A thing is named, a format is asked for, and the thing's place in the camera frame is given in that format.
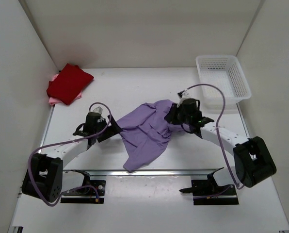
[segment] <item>black clamp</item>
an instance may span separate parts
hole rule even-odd
[[[179,191],[181,193],[207,193],[210,195],[215,195],[215,194],[219,194],[219,193],[223,192],[226,189],[226,187],[228,187],[228,185],[218,186],[217,182],[215,181],[215,179],[213,177],[213,174],[215,172],[217,172],[223,168],[224,167],[217,169],[217,170],[213,171],[212,173],[208,174],[206,182],[204,182],[201,186],[182,188]]]

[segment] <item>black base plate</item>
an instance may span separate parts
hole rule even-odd
[[[196,186],[202,186],[205,184],[207,180],[192,180],[192,187]],[[214,193],[211,193],[207,190],[202,190],[199,192],[193,192],[193,197],[196,196],[208,196],[212,195]],[[235,186],[233,185],[232,188],[229,188],[227,191],[222,193],[219,197],[213,197],[213,198],[202,198],[202,199],[193,199],[194,205],[238,205],[238,198],[236,194]]]

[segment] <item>white wall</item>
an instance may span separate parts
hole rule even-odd
[[[56,67],[17,0],[0,0],[0,233],[6,233],[49,114]]]
[[[194,67],[236,55],[260,0],[26,0],[59,69]]]
[[[265,1],[238,59],[252,91],[241,108],[274,158],[273,179],[289,220],[289,0]]]

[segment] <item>cable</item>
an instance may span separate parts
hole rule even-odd
[[[74,142],[79,142],[79,141],[82,141],[82,140],[85,140],[85,139],[89,139],[89,138],[92,138],[92,137],[96,137],[96,136],[102,134],[102,133],[106,130],[106,128],[109,126],[110,121],[111,121],[111,119],[112,119],[112,114],[111,114],[110,108],[109,108],[107,105],[105,105],[105,104],[103,104],[103,103],[100,103],[100,102],[95,102],[95,103],[91,104],[91,106],[89,107],[89,111],[91,110],[92,106],[93,106],[93,105],[96,105],[96,104],[103,105],[103,106],[106,107],[107,110],[109,111],[109,121],[108,121],[107,125],[106,125],[100,132],[98,132],[98,133],[96,133],[96,134],[93,134],[93,135],[90,135],[90,136],[87,136],[87,137],[82,137],[82,138],[79,138],[79,139],[75,139],[75,140],[73,140],[73,141],[58,142],[58,143],[53,143],[53,144],[49,144],[49,145],[45,145],[45,146],[38,147],[37,149],[35,149],[35,150],[30,154],[30,156],[29,156],[29,158],[28,158],[28,168],[27,168],[27,171],[28,171],[29,178],[30,178],[30,180],[31,180],[31,182],[32,182],[32,185],[33,185],[36,193],[37,193],[38,196],[40,197],[40,199],[41,199],[46,205],[48,205],[48,206],[53,207],[53,206],[57,205],[58,202],[59,202],[59,200],[60,200],[60,197],[63,195],[64,192],[61,193],[61,194],[58,196],[56,202],[54,202],[54,203],[50,203],[49,201],[46,200],[46,198],[45,198],[45,197],[42,195],[42,193],[40,192],[40,190],[39,190],[39,188],[38,188],[38,186],[37,186],[37,184],[36,184],[36,182],[35,182],[35,180],[34,180],[34,178],[33,178],[33,175],[32,175],[32,165],[31,165],[31,163],[32,163],[32,157],[33,157],[33,155],[34,155],[38,150],[41,150],[41,149],[44,149],[44,148],[54,147],[54,146],[58,146],[58,145],[65,145],[65,144],[70,144],[70,143],[74,143]],[[97,192],[97,190],[95,189],[95,187],[93,187],[93,186],[91,186],[91,185],[84,185],[84,186],[81,186],[81,187],[76,187],[76,188],[70,189],[69,191],[76,191],[76,190],[78,190],[78,189],[88,188],[88,187],[94,189],[94,191],[96,192],[96,198],[98,199],[98,202],[99,202],[98,192]]]
[[[208,196],[199,196],[199,197],[193,197],[193,199],[203,199],[203,198],[213,198],[213,197],[218,197],[221,194],[225,193],[227,190],[229,190],[230,188],[232,188],[232,185],[229,185],[225,190],[223,190],[220,193],[217,194],[212,194],[212,195],[208,195]]]
[[[223,154],[223,157],[224,157],[224,160],[225,160],[227,169],[228,169],[228,171],[229,171],[229,173],[230,173],[230,175],[231,175],[231,177],[232,177],[232,180],[233,180],[235,186],[237,187],[237,189],[242,189],[244,186],[241,186],[241,187],[240,187],[240,184],[238,184],[238,183],[236,182],[236,179],[235,179],[235,177],[234,177],[234,174],[233,174],[233,172],[232,172],[232,170],[231,170],[231,166],[230,166],[230,164],[229,164],[229,162],[228,162],[228,160],[227,160],[226,153],[225,153],[225,149],[224,149],[223,142],[222,142],[222,139],[221,139],[221,136],[220,136],[220,131],[219,131],[219,121],[220,121],[220,119],[221,119],[221,117],[222,117],[222,115],[223,115],[223,113],[224,113],[224,110],[225,110],[225,97],[224,97],[224,94],[223,94],[223,92],[222,92],[219,88],[217,88],[216,86],[211,85],[211,84],[207,84],[207,83],[201,83],[201,84],[196,84],[196,85],[190,86],[190,87],[188,87],[185,91],[188,91],[188,90],[190,90],[191,88],[197,87],[197,86],[210,86],[210,87],[213,87],[213,88],[215,88],[217,91],[219,91],[220,94],[221,94],[221,96],[222,96],[223,106],[222,106],[221,113],[220,113],[220,115],[218,116],[218,119],[217,119],[217,121],[216,121],[217,136],[218,136],[219,144],[220,144],[220,147],[221,147],[221,151],[222,151],[222,154]]]

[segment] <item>purple cloth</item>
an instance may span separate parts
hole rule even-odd
[[[172,132],[183,130],[164,120],[172,104],[170,100],[144,103],[117,121],[129,156],[123,165],[127,171],[150,164],[166,150]]]

